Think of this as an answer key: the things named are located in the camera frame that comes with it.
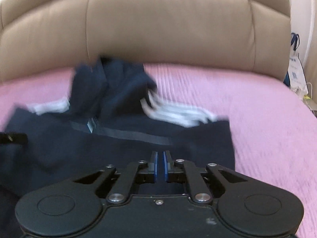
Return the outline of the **navy hoodie with white stripes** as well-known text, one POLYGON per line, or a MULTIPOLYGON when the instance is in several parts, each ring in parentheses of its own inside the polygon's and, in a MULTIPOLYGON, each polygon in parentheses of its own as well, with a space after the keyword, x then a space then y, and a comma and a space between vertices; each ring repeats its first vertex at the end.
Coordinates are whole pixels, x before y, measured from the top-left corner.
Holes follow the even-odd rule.
POLYGON ((177 104, 155 107, 155 92, 143 65, 100 59, 76 69, 66 112, 17 108, 5 132, 28 141, 1 147, 1 237, 21 236, 14 215, 21 196, 108 164, 122 169, 169 151, 198 167, 234 169, 228 120, 177 104))

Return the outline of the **pink quilted bedspread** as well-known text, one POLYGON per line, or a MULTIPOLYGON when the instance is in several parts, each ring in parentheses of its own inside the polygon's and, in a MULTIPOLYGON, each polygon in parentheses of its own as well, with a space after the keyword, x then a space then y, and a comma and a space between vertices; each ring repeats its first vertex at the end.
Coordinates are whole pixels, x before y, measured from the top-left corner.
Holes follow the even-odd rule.
MULTIPOLYGON (((232 170, 295 194, 303 204, 298 235, 316 237, 316 117, 295 93, 279 80, 251 73, 167 64, 143 67, 156 83, 155 107, 177 104, 228 120, 235 156, 232 170)), ((32 89, 6 85, 1 103, 15 95, 26 102, 33 95, 37 106, 17 108, 38 115, 63 113, 70 107, 70 96, 66 105, 48 101, 62 96, 62 86, 48 80, 32 89)), ((163 167, 162 157, 156 183, 142 185, 142 195, 184 193, 181 184, 165 182, 163 167)))

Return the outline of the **beige leather headboard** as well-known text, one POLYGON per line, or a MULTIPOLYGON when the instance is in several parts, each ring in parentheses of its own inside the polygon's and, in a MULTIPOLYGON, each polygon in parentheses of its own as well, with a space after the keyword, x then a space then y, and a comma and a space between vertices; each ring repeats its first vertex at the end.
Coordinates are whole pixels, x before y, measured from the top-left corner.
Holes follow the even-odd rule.
POLYGON ((283 80, 290 0, 1 0, 1 81, 101 55, 283 80))

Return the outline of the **white paper bag blue print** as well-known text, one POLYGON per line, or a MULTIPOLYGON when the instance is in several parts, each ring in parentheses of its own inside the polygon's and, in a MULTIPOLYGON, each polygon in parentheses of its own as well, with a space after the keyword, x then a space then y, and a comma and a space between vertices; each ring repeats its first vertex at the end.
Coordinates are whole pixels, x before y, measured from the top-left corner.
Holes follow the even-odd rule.
POLYGON ((301 100, 308 95, 307 81, 304 74, 304 68, 299 58, 297 49, 300 45, 300 36, 297 33, 291 33, 290 56, 287 73, 284 84, 290 88, 301 100))

